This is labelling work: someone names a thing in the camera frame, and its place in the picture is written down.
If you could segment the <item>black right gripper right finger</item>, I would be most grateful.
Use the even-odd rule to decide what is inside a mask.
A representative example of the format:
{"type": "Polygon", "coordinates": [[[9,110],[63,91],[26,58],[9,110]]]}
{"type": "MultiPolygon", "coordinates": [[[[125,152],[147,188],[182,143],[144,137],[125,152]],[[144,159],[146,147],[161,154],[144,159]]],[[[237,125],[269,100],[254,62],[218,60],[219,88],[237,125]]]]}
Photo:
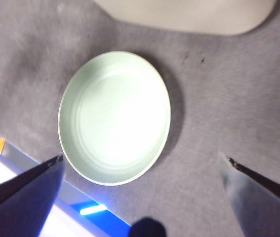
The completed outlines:
{"type": "Polygon", "coordinates": [[[223,187],[246,237],[280,237],[280,184],[219,152],[223,187]]]}

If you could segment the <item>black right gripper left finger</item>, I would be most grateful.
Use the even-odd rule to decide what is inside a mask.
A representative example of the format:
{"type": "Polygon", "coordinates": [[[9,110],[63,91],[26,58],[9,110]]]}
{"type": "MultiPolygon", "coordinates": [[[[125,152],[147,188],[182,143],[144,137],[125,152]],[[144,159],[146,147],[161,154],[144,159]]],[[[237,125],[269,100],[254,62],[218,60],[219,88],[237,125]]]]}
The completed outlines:
{"type": "Polygon", "coordinates": [[[58,155],[0,184],[0,237],[40,235],[64,172],[64,158],[58,155]]]}

